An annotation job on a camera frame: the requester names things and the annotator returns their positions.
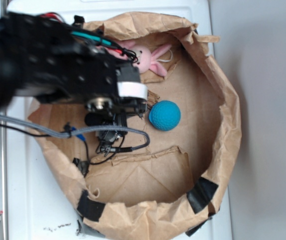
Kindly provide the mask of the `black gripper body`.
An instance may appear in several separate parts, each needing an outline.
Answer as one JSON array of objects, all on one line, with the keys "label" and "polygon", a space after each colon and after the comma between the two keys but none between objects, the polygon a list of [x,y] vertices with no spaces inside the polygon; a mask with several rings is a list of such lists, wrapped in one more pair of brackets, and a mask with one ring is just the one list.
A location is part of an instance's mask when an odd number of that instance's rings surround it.
[{"label": "black gripper body", "polygon": [[[116,79],[106,79],[114,87],[115,95],[98,96],[88,102],[89,113],[85,123],[96,128],[99,144],[96,153],[127,153],[148,146],[148,134],[128,128],[127,119],[142,117],[147,112],[148,88],[140,81],[139,70],[133,66],[116,68]],[[114,147],[118,138],[125,139],[128,132],[143,135],[145,143],[132,147]]]}]

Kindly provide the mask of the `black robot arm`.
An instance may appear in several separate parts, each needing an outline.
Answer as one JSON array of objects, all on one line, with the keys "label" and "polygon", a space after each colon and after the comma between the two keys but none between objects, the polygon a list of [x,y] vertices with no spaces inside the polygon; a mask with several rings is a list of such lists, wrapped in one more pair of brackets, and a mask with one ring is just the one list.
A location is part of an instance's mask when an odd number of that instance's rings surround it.
[{"label": "black robot arm", "polygon": [[0,18],[0,110],[16,96],[41,104],[82,104],[87,126],[63,132],[0,115],[0,121],[66,139],[97,132],[100,153],[126,153],[115,147],[131,131],[127,118],[147,111],[148,90],[141,83],[137,55],[100,34],[56,17],[8,13]]}]

